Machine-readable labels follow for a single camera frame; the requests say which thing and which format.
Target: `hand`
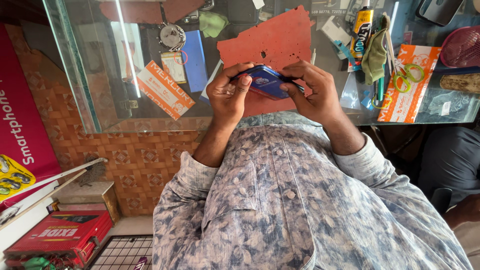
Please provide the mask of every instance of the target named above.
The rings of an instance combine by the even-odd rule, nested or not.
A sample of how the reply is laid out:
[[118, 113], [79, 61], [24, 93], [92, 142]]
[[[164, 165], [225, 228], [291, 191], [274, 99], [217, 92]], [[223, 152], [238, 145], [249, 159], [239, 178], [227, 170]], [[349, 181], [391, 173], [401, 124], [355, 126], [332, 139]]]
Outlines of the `hand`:
[[230, 79], [256, 65], [248, 62], [226, 68], [207, 86], [207, 95], [214, 114], [212, 126], [232, 131], [235, 129], [245, 110], [245, 96], [252, 83], [252, 77], [248, 75], [240, 77], [236, 86], [230, 84]]
[[444, 214], [444, 219], [453, 230], [465, 222], [480, 221], [480, 194], [468, 195], [454, 208]]
[[330, 73], [306, 61], [288, 65], [279, 73], [294, 80], [301, 79], [312, 89], [312, 94], [305, 97], [294, 84], [280, 85], [280, 88], [287, 91], [292, 98], [299, 114], [322, 124], [327, 130], [330, 124], [345, 120], [333, 76]]

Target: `metal grid rack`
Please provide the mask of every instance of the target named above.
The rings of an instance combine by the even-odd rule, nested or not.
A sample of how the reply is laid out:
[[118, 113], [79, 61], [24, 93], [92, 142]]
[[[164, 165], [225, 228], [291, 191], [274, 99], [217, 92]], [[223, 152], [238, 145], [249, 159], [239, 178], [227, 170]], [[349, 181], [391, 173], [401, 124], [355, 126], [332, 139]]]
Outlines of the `metal grid rack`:
[[87, 270], [133, 270], [147, 257], [143, 270], [152, 269], [153, 235], [111, 236]]

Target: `dark trousers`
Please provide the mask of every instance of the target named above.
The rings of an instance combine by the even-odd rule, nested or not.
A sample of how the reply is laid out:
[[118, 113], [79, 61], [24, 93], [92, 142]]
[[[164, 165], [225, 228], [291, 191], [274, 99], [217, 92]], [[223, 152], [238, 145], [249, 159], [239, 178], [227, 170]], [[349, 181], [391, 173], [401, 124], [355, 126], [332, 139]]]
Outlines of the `dark trousers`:
[[435, 130], [423, 151], [419, 188], [427, 198], [440, 187], [450, 188], [450, 206], [480, 193], [480, 133], [463, 128]]

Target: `blue phone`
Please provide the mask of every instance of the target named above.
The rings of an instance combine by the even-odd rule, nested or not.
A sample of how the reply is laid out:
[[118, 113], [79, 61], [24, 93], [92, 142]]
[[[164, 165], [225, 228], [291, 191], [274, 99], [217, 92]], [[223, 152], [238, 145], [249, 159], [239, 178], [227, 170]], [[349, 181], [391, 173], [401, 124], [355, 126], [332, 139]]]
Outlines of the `blue phone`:
[[230, 80], [230, 83], [236, 83], [238, 78], [244, 75], [249, 75], [253, 79], [252, 84], [250, 85], [250, 91], [269, 99], [281, 100], [288, 98], [288, 93], [280, 89], [280, 84], [282, 83], [295, 84], [300, 91], [305, 91], [302, 86], [265, 65], [254, 66], [239, 73]]

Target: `adhesive tube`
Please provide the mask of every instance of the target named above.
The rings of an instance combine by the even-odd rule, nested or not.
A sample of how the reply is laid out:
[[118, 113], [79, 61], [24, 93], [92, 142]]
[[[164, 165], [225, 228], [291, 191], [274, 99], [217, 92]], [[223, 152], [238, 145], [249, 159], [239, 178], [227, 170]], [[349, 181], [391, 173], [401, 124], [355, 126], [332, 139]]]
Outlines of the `adhesive tube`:
[[358, 39], [352, 37], [350, 43], [350, 53], [355, 59], [357, 65], [361, 65], [361, 59], [367, 44], [370, 39], [370, 32], [372, 31], [373, 21], [373, 7], [370, 6], [370, 0], [363, 0], [363, 8], [357, 11], [357, 18], [353, 26], [353, 32], [357, 33]]

